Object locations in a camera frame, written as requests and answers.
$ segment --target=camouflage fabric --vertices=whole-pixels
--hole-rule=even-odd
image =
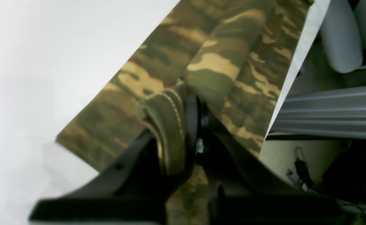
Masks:
[[[98,171],[144,127],[157,134],[159,148],[183,148],[181,100],[198,94],[258,154],[309,6],[305,0],[181,0],[57,142]],[[202,224],[209,196],[196,167],[166,203],[169,224]]]

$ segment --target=camouflage pants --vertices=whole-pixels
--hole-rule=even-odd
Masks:
[[[181,0],[57,142],[98,171],[144,127],[156,131],[160,147],[183,148],[182,99],[197,94],[258,154],[309,6],[305,0]],[[166,157],[173,162],[182,155]],[[167,202],[169,224],[202,224],[208,197],[196,167]]]

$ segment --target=corrugated metal panel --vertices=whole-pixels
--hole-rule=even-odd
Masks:
[[[271,130],[366,139],[366,87],[288,96]]]

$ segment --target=green fabric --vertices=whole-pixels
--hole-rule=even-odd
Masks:
[[[305,0],[181,0],[57,142],[98,171],[146,126],[162,147],[184,148],[179,97],[197,94],[257,154],[309,6]],[[202,224],[207,191],[196,167],[166,203],[169,224]]]

